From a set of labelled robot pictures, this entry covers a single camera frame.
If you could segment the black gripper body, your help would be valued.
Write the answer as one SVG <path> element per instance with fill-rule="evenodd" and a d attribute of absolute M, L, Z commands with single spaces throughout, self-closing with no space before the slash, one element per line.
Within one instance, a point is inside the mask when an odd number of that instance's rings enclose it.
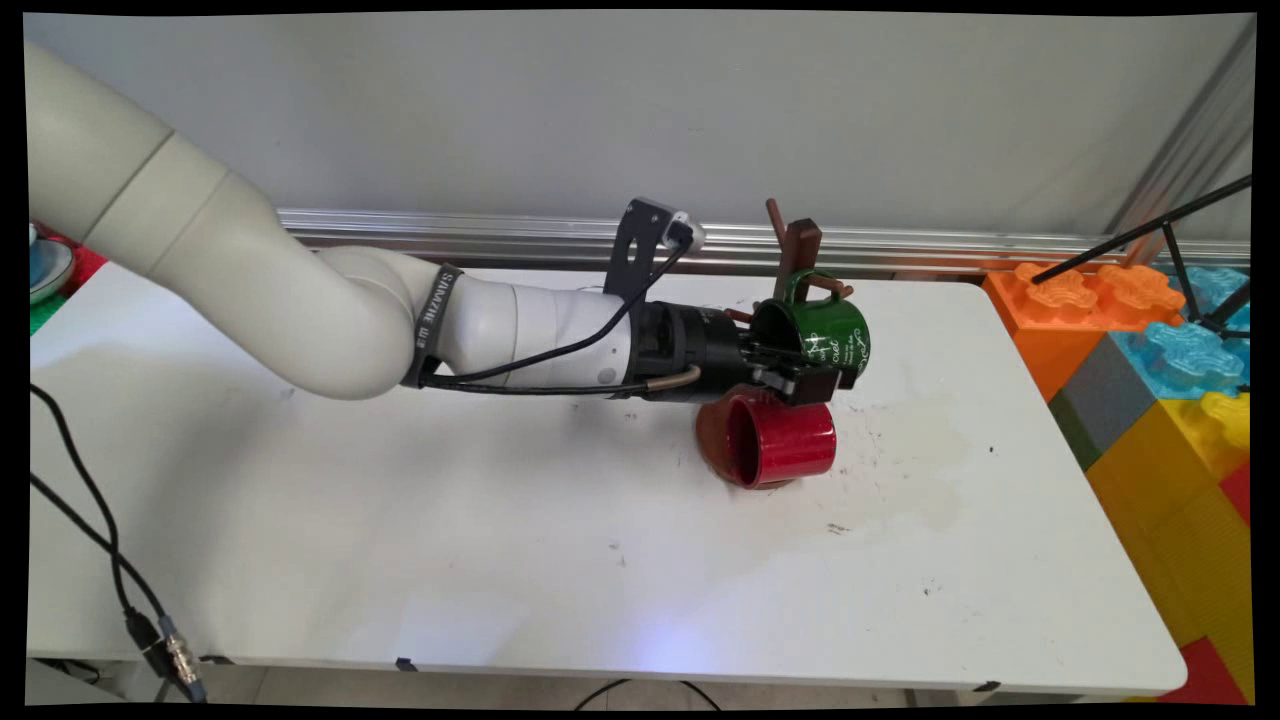
<path fill-rule="evenodd" d="M 722 310 L 669 302 L 644 302 L 632 310 L 632 382 L 700 375 L 684 386 L 641 393 L 650 402 L 710 404 L 753 379 L 740 332 Z"/>

